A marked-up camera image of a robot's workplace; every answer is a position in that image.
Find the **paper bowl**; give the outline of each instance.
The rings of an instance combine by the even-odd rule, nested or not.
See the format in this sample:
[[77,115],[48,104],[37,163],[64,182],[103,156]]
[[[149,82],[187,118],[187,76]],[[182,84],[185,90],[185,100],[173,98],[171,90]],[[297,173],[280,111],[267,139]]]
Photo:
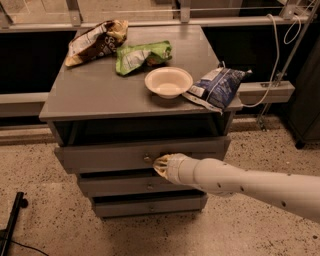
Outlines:
[[190,89],[192,76],[175,67],[157,68],[145,78],[147,88],[165,99],[173,99]]

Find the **crumpled bag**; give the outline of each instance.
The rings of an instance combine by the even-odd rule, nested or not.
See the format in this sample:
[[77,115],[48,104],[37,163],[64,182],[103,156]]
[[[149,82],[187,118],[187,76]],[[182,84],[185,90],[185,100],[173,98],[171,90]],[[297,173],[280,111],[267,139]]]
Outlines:
[[220,67],[203,76],[182,94],[188,100],[222,113],[235,97],[241,81],[252,73]]
[[69,43],[65,65],[75,66],[115,53],[127,39],[128,21],[102,22]]
[[172,58],[172,47],[169,41],[135,46],[121,46],[117,49],[116,72],[127,75],[141,67],[159,65]]

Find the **power cord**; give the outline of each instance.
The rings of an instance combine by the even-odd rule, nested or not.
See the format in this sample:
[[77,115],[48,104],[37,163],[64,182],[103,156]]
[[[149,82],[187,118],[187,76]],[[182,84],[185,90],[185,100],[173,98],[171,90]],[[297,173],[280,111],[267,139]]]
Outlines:
[[277,24],[276,24],[276,21],[275,21],[274,17],[271,14],[268,14],[267,17],[269,17],[271,19],[272,23],[273,23],[274,36],[275,36],[276,48],[277,48],[277,59],[276,59],[276,62],[274,64],[274,67],[273,67],[273,70],[272,70],[272,74],[271,74],[271,77],[270,77],[269,85],[268,85],[267,90],[266,90],[265,94],[263,95],[262,99],[259,102],[257,102],[256,104],[253,104],[253,105],[245,105],[245,104],[243,104],[243,106],[246,107],[246,108],[254,108],[254,107],[258,106],[267,97],[267,95],[268,95],[268,93],[270,91],[270,88],[271,88],[271,85],[272,85],[272,81],[273,81],[273,77],[274,77],[274,74],[276,72],[276,69],[277,69],[277,66],[278,66],[278,62],[279,62],[279,58],[280,58],[280,48],[279,48]]
[[[312,0],[311,3],[304,9],[304,11],[301,13],[301,15],[303,15],[310,7],[311,5],[315,2],[315,0]],[[267,97],[269,91],[270,91],[270,88],[272,86],[272,82],[273,82],[273,77],[274,77],[274,74],[275,74],[275,71],[276,71],[276,68],[278,66],[278,62],[279,62],[279,58],[280,58],[280,49],[279,49],[279,39],[278,39],[278,32],[277,32],[277,24],[276,24],[276,21],[274,19],[274,17],[271,15],[271,14],[268,14],[267,17],[269,17],[271,20],[272,20],[272,23],[273,23],[273,28],[274,28],[274,35],[275,35],[275,42],[276,42],[276,48],[277,48],[277,59],[276,59],[276,62],[274,64],[274,67],[273,67],[273,70],[272,70],[272,74],[271,74],[271,77],[270,77],[270,81],[269,81],[269,85],[267,87],[267,90],[265,92],[265,94],[263,95],[262,99],[253,104],[253,105],[245,105],[243,104],[244,107],[246,108],[254,108],[256,106],[258,106],[259,104],[261,104],[264,99]],[[283,39],[283,42],[284,44],[288,45],[290,43],[292,43],[296,38],[297,36],[299,35],[300,31],[301,31],[301,19],[299,16],[295,15],[294,16],[296,18],[296,20],[294,21],[294,23],[292,23],[292,25],[290,26],[290,28],[288,29],[288,31],[286,32],[285,36],[284,36],[284,39]],[[299,22],[299,28],[298,28],[298,31],[297,33],[295,34],[295,36],[288,42],[287,41],[287,37],[288,37],[288,34],[289,32],[291,31],[291,29],[293,28],[293,26],[297,23],[297,21]]]
[[[3,238],[3,237],[0,237],[0,239],[9,241],[9,239]],[[22,246],[22,247],[25,247],[25,248],[28,248],[28,249],[31,249],[31,250],[35,250],[35,251],[37,251],[37,252],[42,253],[43,255],[49,256],[49,255],[46,254],[45,252],[43,252],[43,251],[41,251],[41,250],[39,250],[39,249],[37,249],[37,248],[34,248],[34,247],[32,247],[32,246],[20,244],[20,243],[18,243],[18,242],[13,241],[13,240],[10,240],[9,242],[14,243],[14,244],[17,244],[17,245]]]

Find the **black stand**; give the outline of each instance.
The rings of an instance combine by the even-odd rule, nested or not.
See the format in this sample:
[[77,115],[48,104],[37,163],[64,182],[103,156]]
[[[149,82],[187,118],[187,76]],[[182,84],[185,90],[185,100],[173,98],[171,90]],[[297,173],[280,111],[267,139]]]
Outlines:
[[28,206],[27,199],[23,198],[24,193],[18,192],[16,199],[14,200],[12,210],[10,213],[10,218],[6,229],[0,230],[0,256],[6,256],[11,243],[11,238],[16,225],[20,207],[26,208]]

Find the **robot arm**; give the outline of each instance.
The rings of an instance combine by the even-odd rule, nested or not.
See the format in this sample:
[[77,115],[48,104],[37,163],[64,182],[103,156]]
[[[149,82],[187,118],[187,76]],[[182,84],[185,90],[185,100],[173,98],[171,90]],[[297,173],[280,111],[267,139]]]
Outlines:
[[154,169],[174,184],[207,193],[241,193],[320,223],[320,177],[249,171],[217,159],[165,155]]

